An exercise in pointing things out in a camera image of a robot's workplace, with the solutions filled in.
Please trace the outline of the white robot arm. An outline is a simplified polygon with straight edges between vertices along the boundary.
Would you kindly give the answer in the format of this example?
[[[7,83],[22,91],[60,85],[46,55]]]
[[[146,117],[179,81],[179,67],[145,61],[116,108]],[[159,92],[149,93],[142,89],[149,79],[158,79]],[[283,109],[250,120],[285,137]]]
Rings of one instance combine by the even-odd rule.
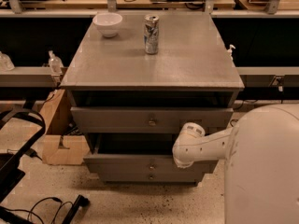
[[[179,168],[225,161],[225,224],[299,224],[299,104],[253,109],[211,135],[189,122],[172,153]]]

